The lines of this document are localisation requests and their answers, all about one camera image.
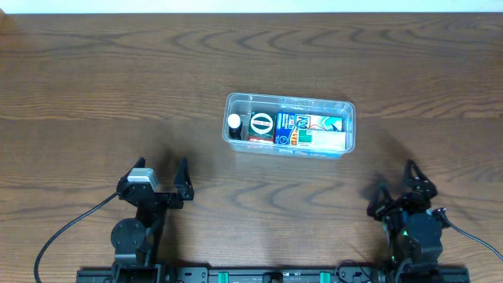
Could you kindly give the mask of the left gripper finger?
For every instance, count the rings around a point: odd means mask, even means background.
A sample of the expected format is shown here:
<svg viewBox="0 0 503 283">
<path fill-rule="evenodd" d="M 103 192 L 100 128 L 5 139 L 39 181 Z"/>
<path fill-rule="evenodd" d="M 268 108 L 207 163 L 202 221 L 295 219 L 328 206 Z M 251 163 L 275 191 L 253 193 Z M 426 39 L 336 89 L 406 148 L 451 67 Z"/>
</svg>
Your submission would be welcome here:
<svg viewBox="0 0 503 283">
<path fill-rule="evenodd" d="M 138 161 L 134 164 L 133 169 L 144 168 L 144 167 L 145 167 L 145 158 L 140 157 Z"/>
<path fill-rule="evenodd" d="M 174 187 L 183 200 L 193 200 L 194 188 L 189 177 L 188 160 L 182 158 L 174 178 Z"/>
</svg>

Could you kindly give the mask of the blue Kool Fever box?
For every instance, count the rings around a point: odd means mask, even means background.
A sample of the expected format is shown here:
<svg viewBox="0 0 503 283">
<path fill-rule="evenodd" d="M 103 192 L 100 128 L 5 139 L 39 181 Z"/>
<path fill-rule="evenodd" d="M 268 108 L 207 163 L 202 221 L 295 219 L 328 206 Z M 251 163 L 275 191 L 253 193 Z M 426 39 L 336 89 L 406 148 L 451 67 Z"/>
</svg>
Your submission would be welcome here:
<svg viewBox="0 0 503 283">
<path fill-rule="evenodd" d="M 300 130 L 343 132 L 343 119 L 336 116 L 279 112 L 276 118 L 274 142 L 278 145 L 298 146 Z"/>
</svg>

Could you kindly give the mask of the dark syrup bottle white cap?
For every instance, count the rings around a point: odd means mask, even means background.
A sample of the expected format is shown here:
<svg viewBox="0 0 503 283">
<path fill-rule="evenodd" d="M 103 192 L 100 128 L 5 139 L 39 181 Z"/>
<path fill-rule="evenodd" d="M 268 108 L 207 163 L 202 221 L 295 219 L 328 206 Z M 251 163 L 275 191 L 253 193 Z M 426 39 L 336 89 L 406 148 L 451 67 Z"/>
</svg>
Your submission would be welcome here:
<svg viewBox="0 0 503 283">
<path fill-rule="evenodd" d="M 238 114 L 233 113 L 227 117 L 229 137 L 236 140 L 241 140 L 242 121 Z"/>
</svg>

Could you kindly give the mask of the green Zam-Buk box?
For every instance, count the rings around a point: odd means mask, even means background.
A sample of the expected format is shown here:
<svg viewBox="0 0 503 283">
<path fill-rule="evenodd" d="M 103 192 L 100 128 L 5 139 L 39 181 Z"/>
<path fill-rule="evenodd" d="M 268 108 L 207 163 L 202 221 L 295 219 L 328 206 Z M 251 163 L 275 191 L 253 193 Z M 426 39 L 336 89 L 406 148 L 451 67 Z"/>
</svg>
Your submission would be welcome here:
<svg viewBox="0 0 503 283">
<path fill-rule="evenodd" d="M 248 139 L 262 137 L 274 140 L 276 118 L 268 112 L 252 112 L 248 125 Z"/>
</svg>

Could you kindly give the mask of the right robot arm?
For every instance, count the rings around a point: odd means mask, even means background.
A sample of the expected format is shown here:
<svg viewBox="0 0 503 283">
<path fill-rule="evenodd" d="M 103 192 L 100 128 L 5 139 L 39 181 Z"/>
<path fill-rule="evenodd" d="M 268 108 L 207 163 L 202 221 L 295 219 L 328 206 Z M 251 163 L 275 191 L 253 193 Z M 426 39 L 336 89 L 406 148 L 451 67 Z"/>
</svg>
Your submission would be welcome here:
<svg viewBox="0 0 503 283">
<path fill-rule="evenodd" d="M 442 253 L 442 222 L 428 213 L 436 186 L 412 160 L 406 162 L 403 185 L 411 188 L 396 199 L 386 184 L 378 186 L 367 215 L 382 223 L 390 259 L 372 271 L 373 282 L 431 280 Z"/>
</svg>

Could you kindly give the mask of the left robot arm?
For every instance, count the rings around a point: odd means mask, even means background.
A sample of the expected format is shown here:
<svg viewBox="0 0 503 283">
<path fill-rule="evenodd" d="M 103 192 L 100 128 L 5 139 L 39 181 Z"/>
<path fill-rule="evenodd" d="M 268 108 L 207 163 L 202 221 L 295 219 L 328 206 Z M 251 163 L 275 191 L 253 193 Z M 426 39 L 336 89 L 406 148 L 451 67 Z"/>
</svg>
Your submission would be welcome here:
<svg viewBox="0 0 503 283">
<path fill-rule="evenodd" d="M 152 168 L 139 158 L 135 165 L 119 179 L 116 192 L 137 208 L 133 218 L 118 222 L 111 232 L 115 249 L 112 264 L 112 283 L 120 282 L 175 282 L 176 272 L 166 263 L 159 263 L 157 252 L 163 233 L 166 212 L 182 209 L 194 198 L 189 177 L 188 161 L 180 160 L 174 177 L 174 192 L 161 192 Z"/>
</svg>

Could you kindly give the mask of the white green medicine box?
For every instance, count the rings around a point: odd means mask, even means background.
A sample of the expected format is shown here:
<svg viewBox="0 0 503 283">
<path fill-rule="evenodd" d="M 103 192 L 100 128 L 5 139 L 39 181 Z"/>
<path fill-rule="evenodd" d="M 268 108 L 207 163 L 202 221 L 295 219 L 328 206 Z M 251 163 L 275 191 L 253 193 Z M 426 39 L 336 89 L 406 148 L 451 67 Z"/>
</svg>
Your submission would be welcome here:
<svg viewBox="0 0 503 283">
<path fill-rule="evenodd" d="M 346 134 L 338 131 L 300 130 L 298 146 L 343 151 L 346 149 Z"/>
</svg>

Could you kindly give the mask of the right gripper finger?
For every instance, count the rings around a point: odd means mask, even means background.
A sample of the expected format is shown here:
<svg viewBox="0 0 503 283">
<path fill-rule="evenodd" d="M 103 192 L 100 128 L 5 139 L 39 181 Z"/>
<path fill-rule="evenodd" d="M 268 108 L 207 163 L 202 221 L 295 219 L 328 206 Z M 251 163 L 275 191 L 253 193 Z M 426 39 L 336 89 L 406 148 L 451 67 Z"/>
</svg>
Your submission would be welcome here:
<svg viewBox="0 0 503 283">
<path fill-rule="evenodd" d="M 367 215 L 372 217 L 374 220 L 381 220 L 384 216 L 384 210 L 392 202 L 393 199 L 389 192 L 388 184 L 380 183 L 377 186 L 377 191 L 374 197 L 371 199 L 366 209 Z"/>
<path fill-rule="evenodd" d="M 402 178 L 404 186 L 430 200 L 438 194 L 436 186 L 426 177 L 413 160 L 407 160 Z"/>
</svg>

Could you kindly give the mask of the red Panadol ActiFast box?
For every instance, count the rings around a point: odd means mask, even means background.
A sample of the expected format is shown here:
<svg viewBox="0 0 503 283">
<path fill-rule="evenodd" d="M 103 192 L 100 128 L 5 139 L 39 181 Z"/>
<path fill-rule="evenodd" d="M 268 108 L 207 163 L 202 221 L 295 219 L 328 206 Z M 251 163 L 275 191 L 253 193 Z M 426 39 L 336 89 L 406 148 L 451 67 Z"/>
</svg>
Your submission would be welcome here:
<svg viewBox="0 0 503 283">
<path fill-rule="evenodd" d="M 259 142 L 259 143 L 265 143 L 265 144 L 273 144 L 274 143 L 273 139 L 262 138 L 262 137 L 250 137 L 248 140 L 250 142 Z"/>
</svg>

